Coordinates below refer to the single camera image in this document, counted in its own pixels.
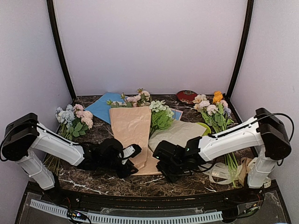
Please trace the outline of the beige pink wrapping paper sheet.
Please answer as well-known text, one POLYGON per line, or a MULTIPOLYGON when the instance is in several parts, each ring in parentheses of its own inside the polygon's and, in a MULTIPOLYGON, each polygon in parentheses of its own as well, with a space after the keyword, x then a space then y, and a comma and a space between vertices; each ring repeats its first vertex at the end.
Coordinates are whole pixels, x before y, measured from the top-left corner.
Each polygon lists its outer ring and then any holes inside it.
POLYGON ((175 145, 185 147, 186 142, 194 137, 203 136, 206 128, 191 122, 175 120, 171 127, 159 131, 150 140, 151 110, 148 106, 133 108, 111 108, 109 110, 111 128, 114 138, 124 147, 132 144, 139 145, 142 150, 131 159, 138 169, 135 175, 159 175, 156 165, 158 160, 153 157, 152 149, 159 140, 166 140, 175 145))

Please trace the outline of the green leafy fake flower bunch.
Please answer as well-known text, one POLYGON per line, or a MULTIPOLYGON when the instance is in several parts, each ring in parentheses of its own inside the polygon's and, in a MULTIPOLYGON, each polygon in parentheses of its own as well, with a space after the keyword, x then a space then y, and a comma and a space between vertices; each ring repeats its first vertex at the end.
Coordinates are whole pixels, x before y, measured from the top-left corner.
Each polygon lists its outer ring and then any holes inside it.
POLYGON ((153 100, 149 108, 151 110, 149 137, 151 137, 155 131, 166 130, 172 125, 174 112, 164 100, 153 100))

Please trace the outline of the white rose fake flower stem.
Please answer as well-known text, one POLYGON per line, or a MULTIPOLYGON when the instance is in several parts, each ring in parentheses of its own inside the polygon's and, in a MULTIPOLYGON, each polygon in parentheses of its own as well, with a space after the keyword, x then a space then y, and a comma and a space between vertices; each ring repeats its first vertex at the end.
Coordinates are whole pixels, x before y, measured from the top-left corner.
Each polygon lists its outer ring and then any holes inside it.
POLYGON ((132 108, 133 104, 129 102, 124 93, 121 94, 122 101, 107 100, 107 105, 111 108, 132 108))

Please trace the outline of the pink rose fake flower stem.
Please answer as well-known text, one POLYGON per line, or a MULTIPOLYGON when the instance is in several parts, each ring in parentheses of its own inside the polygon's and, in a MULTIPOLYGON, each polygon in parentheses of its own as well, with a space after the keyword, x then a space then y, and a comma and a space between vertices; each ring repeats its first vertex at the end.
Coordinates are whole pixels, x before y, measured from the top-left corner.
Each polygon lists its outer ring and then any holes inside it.
POLYGON ((129 107, 149 106, 151 103, 151 95, 148 91, 140 88, 138 94, 125 99, 126 105, 129 107))

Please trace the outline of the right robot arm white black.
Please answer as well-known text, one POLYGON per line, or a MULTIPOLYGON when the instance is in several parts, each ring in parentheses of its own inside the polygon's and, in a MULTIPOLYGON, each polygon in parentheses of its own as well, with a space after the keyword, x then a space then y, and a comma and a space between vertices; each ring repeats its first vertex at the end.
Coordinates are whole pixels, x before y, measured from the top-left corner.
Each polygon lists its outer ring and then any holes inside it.
POLYGON ((167 181, 176 182, 182 176, 210 171, 212 167, 204 165, 225 154, 258 147, 257 161, 245 177, 246 186, 238 193, 238 198, 247 203, 256 196, 256 189, 263 186, 276 163, 291 153, 291 136, 277 116, 278 113, 259 108, 246 122, 220 133, 190 139, 185 147, 163 140, 153 153, 159 160, 157 169, 167 181))

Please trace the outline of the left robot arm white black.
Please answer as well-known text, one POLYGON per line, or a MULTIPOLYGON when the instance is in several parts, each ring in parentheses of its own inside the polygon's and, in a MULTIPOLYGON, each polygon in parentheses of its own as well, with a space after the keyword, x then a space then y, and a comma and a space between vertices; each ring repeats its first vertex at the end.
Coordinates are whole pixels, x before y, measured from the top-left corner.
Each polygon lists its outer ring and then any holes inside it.
POLYGON ((37 115, 29 113, 7 125, 5 137, 0 144, 4 161, 14 161, 33 178, 55 203, 63 203, 66 193, 59 188, 59 181, 34 153, 40 150, 60 158, 79 169, 92 171, 108 168, 116 171, 119 178, 138 172, 130 161, 141 152, 141 147, 128 147, 115 138, 105 139, 100 144, 75 143, 52 132, 38 122, 37 115))

